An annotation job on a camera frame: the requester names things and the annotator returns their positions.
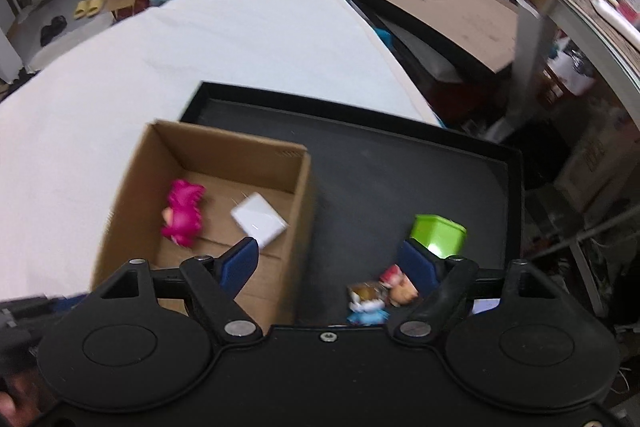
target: black tray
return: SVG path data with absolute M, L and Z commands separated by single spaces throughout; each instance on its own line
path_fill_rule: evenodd
M 439 127 L 291 94 L 203 83 L 181 121 L 304 144 L 318 185 L 298 322 L 343 323 L 346 286 L 393 263 L 415 214 L 467 229 L 499 277 L 520 255 L 520 153 Z

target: screw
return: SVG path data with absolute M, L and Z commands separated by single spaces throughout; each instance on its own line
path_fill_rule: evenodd
M 255 324 L 249 321 L 231 321 L 225 326 L 226 333 L 232 337 L 248 337 L 255 330 Z
M 422 321 L 409 321 L 400 326 L 400 331 L 408 337 L 426 337 L 431 326 Z
M 338 335 L 330 331 L 325 331 L 324 333 L 320 333 L 320 340 L 323 342 L 335 342 L 338 340 Z

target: black shoe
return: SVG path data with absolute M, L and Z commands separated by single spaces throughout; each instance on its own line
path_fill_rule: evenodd
M 51 24 L 44 26 L 40 30 L 40 45 L 41 47 L 49 44 L 55 37 L 60 35 L 66 28 L 66 19 L 62 15 L 57 15 L 51 19 Z

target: cylindrical can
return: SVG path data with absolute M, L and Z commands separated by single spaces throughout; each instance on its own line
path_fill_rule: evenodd
M 636 22 L 640 13 L 640 0 L 620 0 L 618 3 L 618 11 L 622 16 L 631 22 Z

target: blue gripper pad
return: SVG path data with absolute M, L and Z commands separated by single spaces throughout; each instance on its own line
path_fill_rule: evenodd
M 396 264 L 409 277 L 420 297 L 426 297 L 440 285 L 435 265 L 409 241 L 400 245 Z
M 235 298 L 254 274 L 259 255 L 257 241 L 245 237 L 216 259 L 218 282 L 230 298 Z

